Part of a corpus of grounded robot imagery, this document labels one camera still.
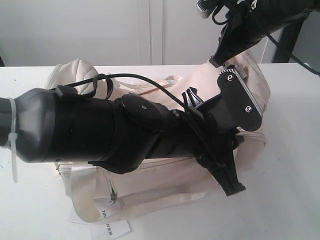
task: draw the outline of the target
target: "white table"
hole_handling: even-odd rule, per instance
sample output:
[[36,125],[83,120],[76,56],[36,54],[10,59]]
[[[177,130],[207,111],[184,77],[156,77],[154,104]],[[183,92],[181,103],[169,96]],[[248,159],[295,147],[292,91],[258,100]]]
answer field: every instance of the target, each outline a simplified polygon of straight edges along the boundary
[[[101,73],[150,78],[186,76],[195,66],[100,66]],[[52,67],[0,67],[0,97],[43,87]],[[246,191],[215,191],[196,202],[130,220],[121,240],[320,239],[320,78],[297,64],[262,64],[272,91],[264,130],[268,145],[240,181]],[[72,207],[51,164],[18,161],[14,184],[8,150],[0,151],[1,240],[90,240],[86,226],[69,223]]]

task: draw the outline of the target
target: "screw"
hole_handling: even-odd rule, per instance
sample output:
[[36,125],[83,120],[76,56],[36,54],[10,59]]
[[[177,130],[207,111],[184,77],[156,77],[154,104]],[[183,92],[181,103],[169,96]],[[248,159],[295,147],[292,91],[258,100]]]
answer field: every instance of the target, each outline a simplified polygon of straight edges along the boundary
[[247,106],[247,107],[245,108],[245,111],[246,111],[247,113],[251,113],[251,112],[252,112],[252,107],[251,107],[251,106]]
[[174,114],[177,118],[180,117],[180,114],[179,114],[176,110],[173,111],[173,114]]
[[229,82],[231,82],[231,81],[232,81],[232,79],[234,79],[234,76],[229,75],[229,76],[227,77],[227,79],[228,79],[228,81],[229,81]]

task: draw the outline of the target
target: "black cable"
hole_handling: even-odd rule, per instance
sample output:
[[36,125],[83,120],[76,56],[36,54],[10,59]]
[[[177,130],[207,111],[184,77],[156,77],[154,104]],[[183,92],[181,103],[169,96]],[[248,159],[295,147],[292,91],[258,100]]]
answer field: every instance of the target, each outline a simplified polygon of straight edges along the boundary
[[[131,74],[131,73],[117,73],[117,74],[110,74],[110,75],[105,75],[105,74],[99,74],[97,76],[95,76],[94,78],[96,78],[98,81],[102,80],[102,79],[106,79],[106,80],[111,80],[111,78],[134,78],[134,79],[141,79],[149,84],[154,85],[155,87],[157,87],[158,89],[160,89],[162,92],[164,92],[166,95],[168,95],[172,100],[174,100],[177,104],[179,104],[181,107],[184,108],[184,110],[186,112],[188,112],[188,106],[185,105],[182,101],[180,101],[176,96],[174,96],[171,92],[169,92],[167,89],[165,89],[163,86],[161,86],[159,83],[145,77],[145,76],[141,76],[141,75],[137,75],[137,74]],[[78,82],[74,82],[74,83],[70,83],[67,84],[66,86],[69,87],[77,87],[83,84],[88,84],[93,82],[94,78],[89,78],[83,81],[78,81]]]
[[227,23],[229,22],[228,19],[225,20],[225,21],[223,21],[223,22],[219,22],[219,21],[216,20],[216,15],[221,11],[221,9],[222,9],[223,7],[224,7],[223,4],[219,4],[219,5],[214,9],[214,11],[213,11],[213,13],[212,13],[212,21],[213,21],[215,24],[219,25],[219,26],[225,25],[225,24],[227,24]]
[[275,40],[271,34],[260,24],[260,22],[258,21],[255,13],[252,11],[251,8],[251,4],[247,1],[244,1],[246,6],[249,8],[249,12],[252,15],[252,18],[254,19],[255,23],[257,24],[257,26],[263,31],[263,33],[268,37],[268,39],[270,39],[270,41],[282,52],[284,52],[287,56],[289,56],[290,58],[292,58],[294,61],[296,61],[300,66],[304,67],[305,69],[307,69],[309,72],[320,76],[320,72],[314,70],[312,67],[309,67],[307,64],[305,64],[304,62],[302,62],[299,58],[297,58],[295,55],[293,55],[291,52],[283,49],[280,44],[277,42],[277,40]]

